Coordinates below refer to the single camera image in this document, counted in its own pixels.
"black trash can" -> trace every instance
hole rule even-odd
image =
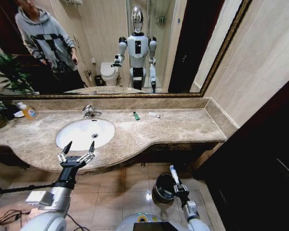
[[[102,79],[102,76],[94,76],[94,81],[96,86],[104,86],[105,85],[105,81]]]
[[[155,182],[152,190],[155,198],[162,203],[168,203],[174,200],[174,186],[175,182],[172,175],[169,173],[162,173]]]

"yellow soap bottle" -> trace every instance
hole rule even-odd
[[[35,117],[37,117],[38,113],[31,107],[25,105],[23,102],[19,102],[17,105],[22,110],[27,119],[35,119]]]

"silver robot head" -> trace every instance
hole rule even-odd
[[[141,29],[143,27],[144,15],[143,11],[140,7],[134,7],[131,13],[131,20],[134,24],[135,33],[141,33]]]

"white toilet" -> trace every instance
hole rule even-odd
[[[101,64],[101,75],[102,79],[105,81],[106,86],[116,86],[117,78],[119,76],[119,67],[111,67],[113,63],[102,63]]]

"sink basin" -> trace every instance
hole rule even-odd
[[[92,141],[98,148],[107,144],[115,135],[115,126],[101,119],[80,120],[66,125],[57,135],[56,143],[63,149],[72,141],[71,151],[85,151]]]

